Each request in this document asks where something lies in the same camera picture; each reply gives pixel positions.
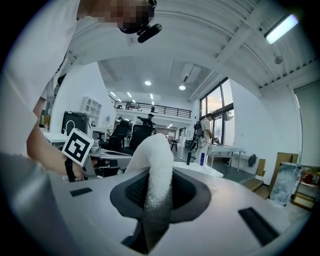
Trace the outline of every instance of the blue bottle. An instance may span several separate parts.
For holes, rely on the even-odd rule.
[[[203,166],[205,162],[205,153],[201,154],[201,160],[200,160],[200,165]]]

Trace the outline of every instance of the office chair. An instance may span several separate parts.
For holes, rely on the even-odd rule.
[[[151,136],[152,131],[153,128],[151,126],[136,124],[133,127],[132,138],[129,146],[120,148],[119,152],[132,156],[141,142]]]
[[[109,137],[109,142],[100,142],[101,148],[104,150],[119,151],[122,146],[122,141],[125,139],[130,128],[128,121],[121,121]]]

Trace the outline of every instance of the white cabinet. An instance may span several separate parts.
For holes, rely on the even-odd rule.
[[[102,105],[90,97],[84,97],[82,100],[80,112],[87,114],[98,125],[98,120]]]

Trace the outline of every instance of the person in white shirt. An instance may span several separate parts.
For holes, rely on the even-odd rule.
[[[205,156],[208,154],[208,148],[210,144],[210,139],[216,140],[211,132],[210,122],[214,119],[214,115],[209,113],[205,116],[205,118],[200,122],[201,128],[203,130],[203,138],[199,138],[198,149],[195,153],[195,163],[200,164],[201,154],[205,153]]]
[[[54,98],[77,19],[104,18],[120,28],[149,17],[150,0],[53,0],[26,25],[10,50],[0,77],[0,152],[28,155],[47,170],[66,174],[66,156],[50,145],[37,120]],[[73,163],[74,176],[84,176]]]

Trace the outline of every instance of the ceiling light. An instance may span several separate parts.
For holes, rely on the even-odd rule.
[[[275,41],[277,41],[280,37],[297,25],[298,22],[299,21],[297,17],[291,14],[284,20],[281,20],[274,25],[267,33],[265,33],[264,37],[268,43],[272,45]]]

